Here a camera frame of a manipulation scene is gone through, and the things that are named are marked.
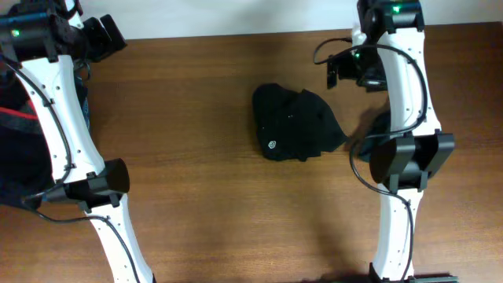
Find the crumpled black garment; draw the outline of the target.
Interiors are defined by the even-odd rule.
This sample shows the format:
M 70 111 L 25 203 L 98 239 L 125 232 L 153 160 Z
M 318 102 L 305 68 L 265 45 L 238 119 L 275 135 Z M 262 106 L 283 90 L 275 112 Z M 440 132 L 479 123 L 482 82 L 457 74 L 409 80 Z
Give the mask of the crumpled black garment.
M 391 112 L 386 111 L 379 114 L 371 123 L 370 128 L 365 133 L 365 136 L 371 135 L 369 139 L 364 139 L 359 146 L 357 157 L 368 163 L 370 161 L 372 151 L 378 146 L 389 140 L 391 130 Z

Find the folded blue jeans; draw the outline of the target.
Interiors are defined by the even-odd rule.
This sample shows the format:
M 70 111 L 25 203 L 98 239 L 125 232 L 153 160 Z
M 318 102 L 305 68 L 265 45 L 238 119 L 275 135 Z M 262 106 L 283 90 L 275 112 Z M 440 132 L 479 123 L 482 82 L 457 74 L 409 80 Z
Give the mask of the folded blue jeans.
M 84 83 L 84 79 L 82 75 L 80 74 L 80 70 L 75 70 L 74 71 L 74 77 L 75 77 L 75 89 L 77 93 L 77 97 L 79 100 L 80 108 L 83 113 L 83 118 L 87 127 L 87 130 L 90 131 L 90 107 L 89 107 L 89 100 L 88 100 L 88 88 L 86 87 Z

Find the black t-shirt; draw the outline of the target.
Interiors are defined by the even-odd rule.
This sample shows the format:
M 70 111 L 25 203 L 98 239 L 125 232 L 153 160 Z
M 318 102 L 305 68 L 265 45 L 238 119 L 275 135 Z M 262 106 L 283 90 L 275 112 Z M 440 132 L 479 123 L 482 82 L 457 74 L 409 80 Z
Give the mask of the black t-shirt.
M 295 92 L 266 83 L 254 91 L 251 101 L 256 137 L 268 160 L 305 162 L 347 141 L 331 107 L 309 90 Z

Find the black red folded garment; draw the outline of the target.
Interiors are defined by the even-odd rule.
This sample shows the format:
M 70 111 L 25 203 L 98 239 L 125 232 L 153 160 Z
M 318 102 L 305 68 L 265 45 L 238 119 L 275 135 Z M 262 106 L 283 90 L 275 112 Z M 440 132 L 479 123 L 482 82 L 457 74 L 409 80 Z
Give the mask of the black red folded garment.
M 11 70 L 1 71 L 1 204 L 37 209 L 41 200 L 24 202 L 51 187 L 52 166 L 35 107 Z

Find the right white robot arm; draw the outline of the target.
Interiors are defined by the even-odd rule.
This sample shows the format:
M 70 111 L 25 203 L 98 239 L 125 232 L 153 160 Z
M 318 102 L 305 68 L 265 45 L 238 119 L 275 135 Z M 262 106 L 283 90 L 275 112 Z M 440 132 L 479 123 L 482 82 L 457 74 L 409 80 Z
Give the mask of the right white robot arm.
M 352 79 L 369 92 L 387 91 L 391 124 L 351 146 L 383 139 L 369 158 L 380 194 L 380 231 L 369 265 L 370 282 L 456 282 L 451 274 L 417 275 L 413 268 L 417 210 L 428 181 L 454 150 L 452 134 L 442 131 L 428 89 L 424 63 L 424 17 L 418 1 L 360 0 L 359 23 L 348 39 L 351 48 L 329 56 L 327 87 Z

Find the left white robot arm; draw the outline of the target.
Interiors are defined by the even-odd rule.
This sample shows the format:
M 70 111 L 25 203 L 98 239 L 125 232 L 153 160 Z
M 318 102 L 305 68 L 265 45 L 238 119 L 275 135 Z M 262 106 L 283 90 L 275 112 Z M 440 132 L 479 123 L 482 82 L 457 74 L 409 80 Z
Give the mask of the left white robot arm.
M 126 47 L 110 15 L 82 20 L 77 1 L 20 1 L 1 17 L 1 59 L 35 107 L 50 153 L 53 186 L 23 197 L 76 204 L 97 232 L 116 282 L 154 282 L 130 220 L 130 177 L 124 160 L 106 161 L 90 136 L 75 77 L 81 68 Z

